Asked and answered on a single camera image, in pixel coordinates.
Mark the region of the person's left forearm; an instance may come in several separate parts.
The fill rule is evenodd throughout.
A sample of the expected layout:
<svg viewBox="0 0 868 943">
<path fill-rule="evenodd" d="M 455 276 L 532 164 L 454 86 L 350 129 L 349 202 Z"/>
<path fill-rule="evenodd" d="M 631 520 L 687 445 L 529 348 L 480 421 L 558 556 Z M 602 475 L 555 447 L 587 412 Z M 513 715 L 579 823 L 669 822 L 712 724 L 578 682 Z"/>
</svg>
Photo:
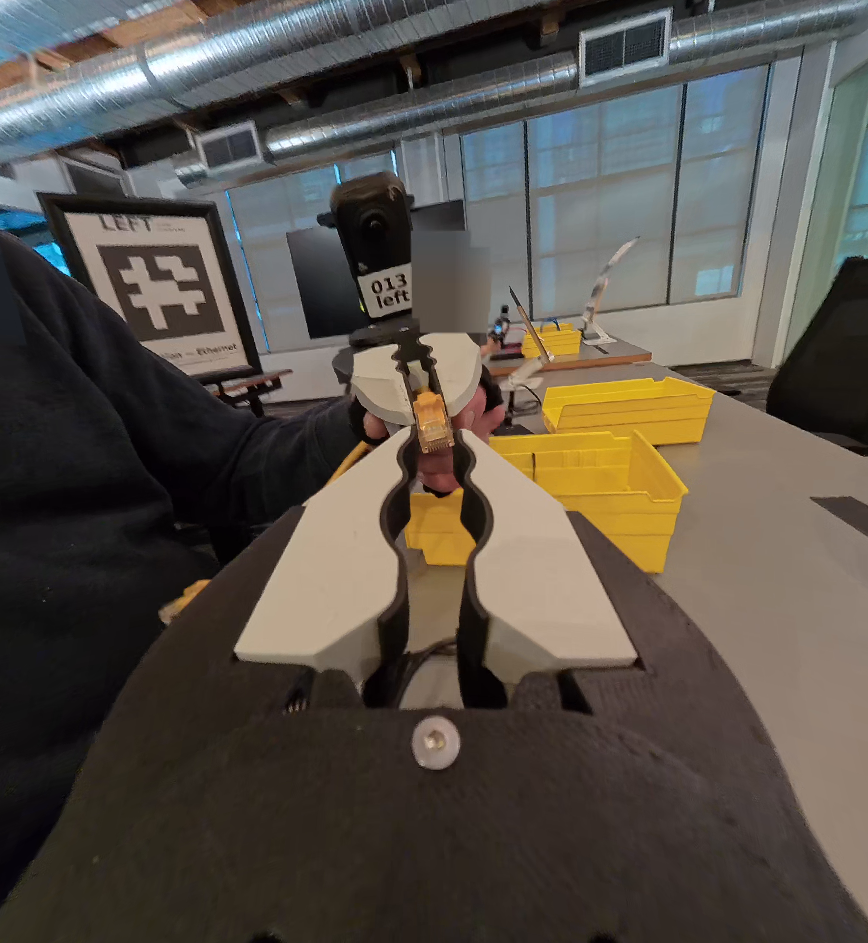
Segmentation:
<svg viewBox="0 0 868 943">
<path fill-rule="evenodd" d="M 146 352 L 136 450 L 181 520 L 265 525 L 324 486 L 357 444 L 349 400 L 292 418 L 229 407 Z"/>
</svg>

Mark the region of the wide shallow yellow bin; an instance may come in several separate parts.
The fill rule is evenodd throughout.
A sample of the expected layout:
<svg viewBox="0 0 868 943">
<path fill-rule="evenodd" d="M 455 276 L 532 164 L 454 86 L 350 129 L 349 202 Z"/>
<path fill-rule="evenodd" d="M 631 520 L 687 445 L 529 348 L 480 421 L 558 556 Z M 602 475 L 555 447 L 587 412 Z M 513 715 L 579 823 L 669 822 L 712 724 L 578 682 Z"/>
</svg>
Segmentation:
<svg viewBox="0 0 868 943">
<path fill-rule="evenodd" d="M 666 377 L 548 388 L 542 416 L 551 434 L 633 431 L 653 446 L 702 440 L 715 392 Z"/>
</svg>

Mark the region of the tilted tablet stand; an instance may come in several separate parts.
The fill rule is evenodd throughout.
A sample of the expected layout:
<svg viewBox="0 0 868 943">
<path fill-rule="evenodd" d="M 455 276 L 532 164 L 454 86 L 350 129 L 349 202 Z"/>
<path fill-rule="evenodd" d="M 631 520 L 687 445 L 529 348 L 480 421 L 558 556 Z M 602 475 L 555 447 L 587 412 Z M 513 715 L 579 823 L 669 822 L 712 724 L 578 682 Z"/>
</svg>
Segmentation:
<svg viewBox="0 0 868 943">
<path fill-rule="evenodd" d="M 504 383 L 501 384 L 501 389 L 508 392 L 511 398 L 514 398 L 514 395 L 520 390 L 534 393 L 537 384 L 542 382 L 540 374 L 546 367 L 551 366 L 555 357 L 547 348 L 515 290 L 510 286 L 509 291 L 511 300 L 520 316 L 525 338 L 530 342 L 530 345 L 525 345 L 522 348 L 522 363 L 507 375 Z"/>
<path fill-rule="evenodd" d="M 585 303 L 581 316 L 581 339 L 583 345 L 594 346 L 615 342 L 615 338 L 608 335 L 598 323 L 598 315 L 613 270 L 639 241 L 640 236 L 637 236 L 622 244 L 607 261 L 599 276 L 596 278 L 591 296 Z"/>
</svg>

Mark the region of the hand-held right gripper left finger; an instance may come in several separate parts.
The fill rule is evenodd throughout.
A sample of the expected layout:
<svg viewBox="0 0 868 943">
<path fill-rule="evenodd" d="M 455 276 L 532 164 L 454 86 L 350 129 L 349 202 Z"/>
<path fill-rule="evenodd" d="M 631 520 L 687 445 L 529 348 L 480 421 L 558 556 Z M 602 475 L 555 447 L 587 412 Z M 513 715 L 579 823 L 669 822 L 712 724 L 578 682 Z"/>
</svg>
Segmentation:
<svg viewBox="0 0 868 943">
<path fill-rule="evenodd" d="M 414 431 L 403 428 L 279 521 L 292 525 L 233 653 L 339 670 L 365 701 L 393 701 L 408 640 Z"/>
</svg>

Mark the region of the black office chair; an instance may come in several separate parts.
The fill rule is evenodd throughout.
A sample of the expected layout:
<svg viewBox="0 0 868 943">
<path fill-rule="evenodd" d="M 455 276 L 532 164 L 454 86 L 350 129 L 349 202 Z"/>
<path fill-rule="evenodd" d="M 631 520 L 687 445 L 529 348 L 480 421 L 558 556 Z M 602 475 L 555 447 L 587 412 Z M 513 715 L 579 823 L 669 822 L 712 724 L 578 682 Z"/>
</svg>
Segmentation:
<svg viewBox="0 0 868 943">
<path fill-rule="evenodd" d="M 773 376 L 766 413 L 868 456 L 868 258 L 844 260 Z"/>
</svg>

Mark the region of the silver round air duct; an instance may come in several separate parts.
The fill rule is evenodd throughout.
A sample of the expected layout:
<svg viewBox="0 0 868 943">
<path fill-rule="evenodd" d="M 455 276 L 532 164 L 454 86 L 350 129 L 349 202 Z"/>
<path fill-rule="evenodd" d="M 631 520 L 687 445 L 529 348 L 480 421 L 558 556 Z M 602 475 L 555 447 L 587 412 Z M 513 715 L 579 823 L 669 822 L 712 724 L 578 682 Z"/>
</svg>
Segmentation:
<svg viewBox="0 0 868 943">
<path fill-rule="evenodd" d="M 665 78 L 684 68 L 720 65 L 747 54 L 793 52 L 807 43 L 857 35 L 867 27 L 868 1 L 737 4 L 674 19 L 669 65 L 591 88 L 579 88 L 577 38 L 558 53 L 528 57 L 471 77 L 451 78 L 317 116 L 307 114 L 264 131 L 256 125 L 264 163 L 297 165 L 314 155 L 362 146 L 375 138 L 421 134 L 555 96 L 620 88 L 640 79 Z M 245 169 L 209 173 L 196 146 L 177 156 L 174 168 L 187 188 L 245 173 Z"/>
</svg>

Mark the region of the dark wooden bench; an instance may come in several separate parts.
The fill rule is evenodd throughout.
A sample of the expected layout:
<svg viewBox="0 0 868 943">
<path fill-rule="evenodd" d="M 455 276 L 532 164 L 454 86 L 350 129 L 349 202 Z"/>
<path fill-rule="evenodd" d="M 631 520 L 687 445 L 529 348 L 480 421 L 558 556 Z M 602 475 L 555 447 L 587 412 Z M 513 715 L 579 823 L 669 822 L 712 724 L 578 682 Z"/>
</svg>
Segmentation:
<svg viewBox="0 0 868 943">
<path fill-rule="evenodd" d="M 293 369 L 281 369 L 230 379 L 208 376 L 196 378 L 196 381 L 229 407 L 246 408 L 253 416 L 263 418 L 265 412 L 262 397 L 282 389 L 283 378 L 292 373 Z"/>
</svg>

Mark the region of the white vent grille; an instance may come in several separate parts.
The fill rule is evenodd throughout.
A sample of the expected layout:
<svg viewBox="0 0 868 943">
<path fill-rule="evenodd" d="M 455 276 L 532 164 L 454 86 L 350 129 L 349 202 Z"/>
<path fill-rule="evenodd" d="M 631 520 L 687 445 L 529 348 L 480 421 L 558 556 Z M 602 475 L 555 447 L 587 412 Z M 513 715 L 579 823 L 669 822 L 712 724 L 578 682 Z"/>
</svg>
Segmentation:
<svg viewBox="0 0 868 943">
<path fill-rule="evenodd" d="M 583 30 L 578 38 L 579 88 L 669 65 L 673 22 L 672 9 L 665 7 Z"/>
<path fill-rule="evenodd" d="M 244 170 L 265 162 L 259 131 L 251 120 L 201 132 L 195 146 L 209 173 Z"/>
</svg>

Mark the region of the small yellow bin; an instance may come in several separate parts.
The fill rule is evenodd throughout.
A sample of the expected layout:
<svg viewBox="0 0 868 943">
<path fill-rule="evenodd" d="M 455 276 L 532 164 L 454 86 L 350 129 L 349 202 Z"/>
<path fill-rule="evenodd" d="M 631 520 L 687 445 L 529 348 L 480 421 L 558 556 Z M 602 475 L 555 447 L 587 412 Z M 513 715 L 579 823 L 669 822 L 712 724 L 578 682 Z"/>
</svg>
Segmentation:
<svg viewBox="0 0 868 943">
<path fill-rule="evenodd" d="M 583 340 L 581 330 L 572 324 L 547 323 L 535 326 L 532 333 L 523 333 L 521 356 L 526 360 L 534 360 L 540 356 L 535 336 L 540 338 L 546 352 L 554 360 L 577 357 Z"/>
<path fill-rule="evenodd" d="M 687 487 L 638 431 L 499 436 L 494 452 L 569 511 L 579 512 L 641 571 L 664 572 Z M 411 495 L 404 537 L 429 565 L 462 567 L 474 548 L 461 525 L 462 491 Z"/>
</svg>

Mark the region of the wooden top desk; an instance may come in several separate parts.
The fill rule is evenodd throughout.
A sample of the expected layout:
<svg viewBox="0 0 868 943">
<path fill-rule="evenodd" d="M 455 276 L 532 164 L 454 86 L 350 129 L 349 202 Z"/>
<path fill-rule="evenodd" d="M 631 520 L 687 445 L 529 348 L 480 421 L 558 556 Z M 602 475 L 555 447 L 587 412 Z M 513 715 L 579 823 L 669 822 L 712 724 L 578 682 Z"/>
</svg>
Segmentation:
<svg viewBox="0 0 868 943">
<path fill-rule="evenodd" d="M 540 365 L 540 371 L 588 370 L 649 362 L 652 362 L 652 353 L 649 350 L 615 338 L 608 343 L 582 342 L 577 353 L 554 355 L 549 364 Z M 495 377 L 509 376 L 520 370 L 525 363 L 526 359 L 508 356 L 506 350 L 501 351 L 498 358 L 485 360 L 485 365 Z"/>
</svg>

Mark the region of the black wall screen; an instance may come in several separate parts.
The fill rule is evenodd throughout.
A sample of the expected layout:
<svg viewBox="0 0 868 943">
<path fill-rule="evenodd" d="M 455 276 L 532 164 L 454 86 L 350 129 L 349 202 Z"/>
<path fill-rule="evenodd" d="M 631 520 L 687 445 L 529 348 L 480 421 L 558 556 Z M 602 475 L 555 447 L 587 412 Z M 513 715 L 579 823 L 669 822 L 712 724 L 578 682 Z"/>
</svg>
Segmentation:
<svg viewBox="0 0 868 943">
<path fill-rule="evenodd" d="M 421 242 L 423 231 L 466 230 L 462 200 L 413 206 L 410 215 L 414 244 Z M 337 232 L 318 225 L 290 231 L 285 238 L 310 340 L 348 336 L 367 326 L 369 318 Z"/>
</svg>

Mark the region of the black white marker sign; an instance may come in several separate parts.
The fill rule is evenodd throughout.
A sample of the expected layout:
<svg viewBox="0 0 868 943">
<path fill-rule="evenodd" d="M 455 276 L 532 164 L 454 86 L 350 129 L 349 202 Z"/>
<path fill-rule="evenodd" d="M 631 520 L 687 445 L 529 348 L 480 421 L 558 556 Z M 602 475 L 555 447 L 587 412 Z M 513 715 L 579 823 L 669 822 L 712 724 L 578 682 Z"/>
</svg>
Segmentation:
<svg viewBox="0 0 868 943">
<path fill-rule="evenodd" d="M 136 340 L 200 381 L 262 370 L 213 203 L 39 193 L 73 278 Z"/>
</svg>

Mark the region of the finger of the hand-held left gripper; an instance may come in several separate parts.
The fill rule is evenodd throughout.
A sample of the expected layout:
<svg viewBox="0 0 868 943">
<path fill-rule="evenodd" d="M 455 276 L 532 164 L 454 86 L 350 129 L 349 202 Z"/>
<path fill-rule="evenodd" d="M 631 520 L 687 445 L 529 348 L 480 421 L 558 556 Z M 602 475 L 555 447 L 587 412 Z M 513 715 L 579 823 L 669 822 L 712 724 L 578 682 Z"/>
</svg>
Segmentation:
<svg viewBox="0 0 868 943">
<path fill-rule="evenodd" d="M 482 375 L 480 348 L 465 333 L 423 334 L 448 415 L 459 415 L 469 405 Z"/>
<path fill-rule="evenodd" d="M 351 387 L 366 411 L 396 427 L 414 425 L 407 376 L 399 369 L 397 348 L 365 348 L 353 358 Z"/>
</svg>

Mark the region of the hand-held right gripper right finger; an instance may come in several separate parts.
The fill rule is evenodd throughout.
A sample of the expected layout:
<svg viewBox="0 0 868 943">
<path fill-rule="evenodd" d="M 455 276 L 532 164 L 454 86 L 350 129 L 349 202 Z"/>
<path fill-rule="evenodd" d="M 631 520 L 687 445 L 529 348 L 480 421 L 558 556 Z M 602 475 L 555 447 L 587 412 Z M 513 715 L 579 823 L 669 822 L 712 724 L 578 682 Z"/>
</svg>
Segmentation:
<svg viewBox="0 0 868 943">
<path fill-rule="evenodd" d="M 533 672 L 633 666 L 637 649 L 565 507 L 467 430 L 456 478 L 475 542 L 456 633 L 463 705 L 505 706 Z"/>
</svg>

